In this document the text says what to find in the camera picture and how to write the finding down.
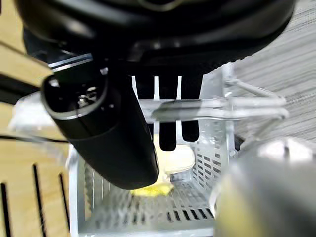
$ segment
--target metal wire basket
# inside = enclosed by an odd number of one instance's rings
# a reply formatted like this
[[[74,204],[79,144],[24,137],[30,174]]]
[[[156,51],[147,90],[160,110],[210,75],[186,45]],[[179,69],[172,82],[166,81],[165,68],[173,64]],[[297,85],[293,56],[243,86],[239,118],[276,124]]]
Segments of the metal wire basket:
[[[229,92],[238,85],[266,98],[228,98]],[[283,98],[236,80],[231,65],[204,76],[200,100],[167,102],[168,107],[160,111],[164,101],[140,100],[149,122],[199,119],[200,137],[195,143],[182,139],[181,122],[176,123],[177,143],[191,146],[196,157],[194,167],[171,176],[174,189],[167,197],[138,197],[104,180],[71,149],[72,236],[213,236],[215,222],[208,199],[221,173],[236,155],[231,120],[268,116],[274,121],[269,122],[271,128],[287,116],[281,108],[285,103]],[[268,127],[255,133],[245,145],[260,138]],[[91,211],[87,219],[85,204]]]

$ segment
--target wooden surface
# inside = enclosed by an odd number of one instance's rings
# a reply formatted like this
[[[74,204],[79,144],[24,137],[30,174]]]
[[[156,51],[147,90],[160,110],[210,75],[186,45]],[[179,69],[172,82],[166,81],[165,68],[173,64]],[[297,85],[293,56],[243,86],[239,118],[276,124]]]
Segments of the wooden surface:
[[[0,73],[39,86],[51,74],[44,64],[24,55],[22,23],[13,0],[2,0],[0,15]],[[6,134],[12,106],[0,103],[0,134]],[[67,145],[59,145],[67,150]],[[39,210],[34,165],[38,174]],[[31,143],[0,140],[0,183],[5,187],[11,237],[68,237],[68,220],[60,181],[68,203],[68,175],[54,158]],[[8,237],[0,197],[0,237]]]

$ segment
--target wooden slats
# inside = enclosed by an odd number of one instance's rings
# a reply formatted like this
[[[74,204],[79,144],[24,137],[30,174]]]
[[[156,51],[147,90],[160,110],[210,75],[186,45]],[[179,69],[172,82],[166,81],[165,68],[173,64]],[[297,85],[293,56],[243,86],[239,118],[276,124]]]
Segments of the wooden slats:
[[[0,72],[29,84],[40,86],[51,70],[41,63],[0,45]]]
[[[3,157],[0,158],[0,179],[6,183],[11,235],[40,237],[39,212],[31,166],[9,161],[4,164]]]
[[[22,21],[13,4],[13,0],[1,1],[0,41],[24,52],[22,41]]]
[[[5,233],[5,224],[4,224],[4,214],[3,214],[3,203],[2,198],[0,197],[0,237],[6,237]]]
[[[65,214],[59,174],[63,170],[51,164],[38,164],[40,193],[48,237],[68,237],[69,229]]]
[[[65,170],[57,166],[53,158],[29,143],[0,141],[0,151],[0,182],[6,183],[11,235],[42,236],[32,169],[36,163],[46,236],[69,236],[58,176],[61,172],[65,173]],[[68,188],[67,179],[68,176],[64,175],[65,189]],[[3,215],[0,221],[0,236],[5,236]]]

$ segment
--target black cylindrical housing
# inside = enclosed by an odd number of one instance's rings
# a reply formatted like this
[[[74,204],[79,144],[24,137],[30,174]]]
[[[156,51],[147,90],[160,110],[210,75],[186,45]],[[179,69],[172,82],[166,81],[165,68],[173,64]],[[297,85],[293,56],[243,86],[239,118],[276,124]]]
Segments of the black cylindrical housing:
[[[159,169],[155,147],[131,88],[119,90],[105,83],[94,104],[56,112],[52,107],[60,97],[52,93],[49,80],[41,88],[44,106],[93,169],[122,189],[137,189],[156,182]]]

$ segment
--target yellow object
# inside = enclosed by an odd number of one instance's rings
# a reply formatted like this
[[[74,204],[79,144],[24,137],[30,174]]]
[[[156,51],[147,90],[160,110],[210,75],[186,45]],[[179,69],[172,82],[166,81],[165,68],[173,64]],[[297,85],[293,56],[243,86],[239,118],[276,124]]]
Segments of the yellow object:
[[[173,189],[173,185],[169,183],[153,184],[141,189],[131,190],[130,192],[136,196],[156,197],[158,195],[167,196]]]
[[[177,145],[174,151],[164,152],[160,149],[158,135],[154,135],[154,145],[159,165],[158,179],[152,185],[131,190],[130,192],[133,195],[145,197],[167,196],[173,189],[170,175],[191,169],[195,164],[194,152],[187,145]]]

